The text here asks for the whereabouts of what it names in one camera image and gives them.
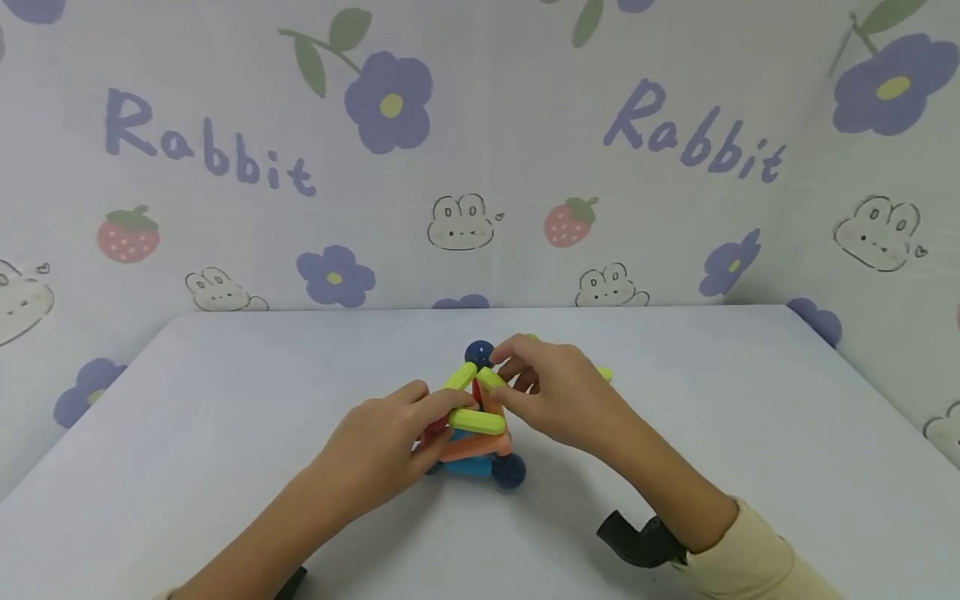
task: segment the toy structure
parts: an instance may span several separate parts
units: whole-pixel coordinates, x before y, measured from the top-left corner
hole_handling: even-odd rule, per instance
[[[482,393],[507,385],[491,369],[491,352],[493,344],[484,340],[467,346],[466,362],[446,380],[444,387],[463,391],[472,384],[476,406],[452,410],[443,419],[431,423],[420,435],[420,443],[429,444],[449,425],[456,429],[453,439],[447,443],[440,462],[427,474],[444,469],[463,475],[492,477],[499,487],[512,489],[523,483],[527,467],[523,459],[513,453],[503,406],[489,396],[484,399]],[[612,373],[609,369],[598,371],[610,381]]]

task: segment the purple flower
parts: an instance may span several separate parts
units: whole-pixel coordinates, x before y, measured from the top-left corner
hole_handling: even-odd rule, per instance
[[[107,358],[96,358],[83,365],[77,372],[77,385],[57,398],[57,424],[67,429],[73,427],[126,368],[127,365],[117,365]]]
[[[760,245],[756,242],[759,237],[760,230],[754,229],[742,242],[729,242],[711,252],[704,263],[707,276],[700,282],[700,293],[709,297],[730,292],[760,254]]]
[[[623,12],[644,12],[649,9],[654,0],[616,0],[616,6]]]
[[[434,308],[490,308],[490,302],[486,298],[480,296],[479,294],[469,294],[455,300],[453,298],[444,298],[443,300],[437,300],[434,305]]]
[[[840,76],[833,127],[843,133],[907,131],[924,114],[926,97],[950,81],[957,64],[960,48],[951,41],[913,34],[890,42]]]
[[[364,62],[360,79],[347,88],[347,114],[360,141],[375,155],[416,148],[430,133],[426,102],[433,93],[430,69],[417,59],[377,52]]]
[[[3,0],[3,3],[21,21],[49,25],[63,16],[65,0]]]
[[[837,347],[843,337],[843,326],[840,325],[839,317],[828,310],[819,310],[816,303],[809,298],[794,298],[786,305],[813,327],[824,341],[834,348]]]
[[[358,265],[353,252],[343,246],[327,246],[323,254],[301,254],[297,270],[306,279],[306,293],[320,304],[356,308],[376,285],[373,270]]]

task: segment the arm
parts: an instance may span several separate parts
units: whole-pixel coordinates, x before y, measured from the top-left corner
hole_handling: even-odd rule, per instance
[[[306,559],[356,518],[412,486],[439,460],[448,430],[411,450],[426,426],[470,406],[463,392],[414,381],[351,410],[319,456],[174,600],[272,600]]]
[[[686,573],[713,598],[839,598],[742,502],[697,472],[576,347],[516,335],[491,355],[513,389],[494,399],[554,440],[599,458],[629,481],[688,551]]]

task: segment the rabbit face drawing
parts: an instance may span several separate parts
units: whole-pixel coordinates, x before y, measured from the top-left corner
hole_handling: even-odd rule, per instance
[[[580,276],[580,292],[574,304],[577,306],[623,306],[636,299],[635,305],[646,306],[650,295],[638,292],[627,278],[623,263],[614,262],[603,271],[590,269]]]
[[[493,223],[478,194],[466,194],[459,200],[443,196],[433,204],[433,222],[427,226],[427,239],[444,250],[474,250],[493,240]]]
[[[892,204],[886,196],[868,196],[853,216],[837,223],[833,240],[844,252],[871,269],[892,273],[910,257],[914,231],[920,226],[920,210],[912,204]],[[926,256],[915,245],[917,257]]]
[[[53,290],[0,260],[0,346],[33,329],[53,307]]]
[[[944,417],[936,417],[924,425],[924,435],[938,450],[960,467],[960,400],[950,404]]]
[[[269,310],[267,302],[259,296],[251,296],[229,276],[215,267],[207,267],[199,273],[186,276],[186,287],[193,292],[193,302],[201,310]]]

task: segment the dark blue ball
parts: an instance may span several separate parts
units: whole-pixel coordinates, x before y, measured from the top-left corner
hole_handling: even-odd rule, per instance
[[[496,485],[504,490],[512,490],[527,478],[527,466],[516,454],[494,456],[491,475]]]
[[[493,344],[486,340],[477,340],[469,346],[464,352],[464,360],[477,366],[477,370],[484,367],[491,367],[490,355],[493,352]]]

